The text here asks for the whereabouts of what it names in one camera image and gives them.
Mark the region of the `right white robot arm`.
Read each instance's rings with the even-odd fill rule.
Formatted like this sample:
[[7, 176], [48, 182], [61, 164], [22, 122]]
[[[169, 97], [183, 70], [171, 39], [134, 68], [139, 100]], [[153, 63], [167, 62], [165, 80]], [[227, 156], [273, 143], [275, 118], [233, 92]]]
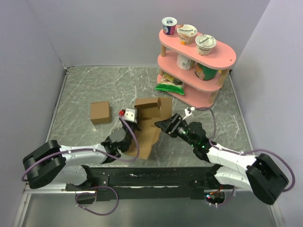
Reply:
[[188, 143], [198, 159], [215, 165], [215, 172], [207, 176], [211, 188], [240, 187], [268, 205], [274, 204], [286, 190], [288, 178], [267, 154], [244, 155], [228, 150], [208, 139], [200, 122], [187, 123], [179, 114], [154, 125], [172, 138], [179, 137]]

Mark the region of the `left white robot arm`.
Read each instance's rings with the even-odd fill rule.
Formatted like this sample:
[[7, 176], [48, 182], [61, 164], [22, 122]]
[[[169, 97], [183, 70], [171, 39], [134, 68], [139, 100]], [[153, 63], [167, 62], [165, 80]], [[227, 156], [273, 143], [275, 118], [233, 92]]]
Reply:
[[105, 141], [87, 147], [69, 147], [50, 140], [25, 156], [22, 160], [25, 172], [21, 180], [31, 189], [42, 188], [50, 183], [68, 183], [89, 190], [94, 184], [89, 164], [107, 164], [122, 159], [132, 142], [139, 144], [134, 132], [140, 130], [138, 120], [119, 117], [122, 127], [109, 134]]

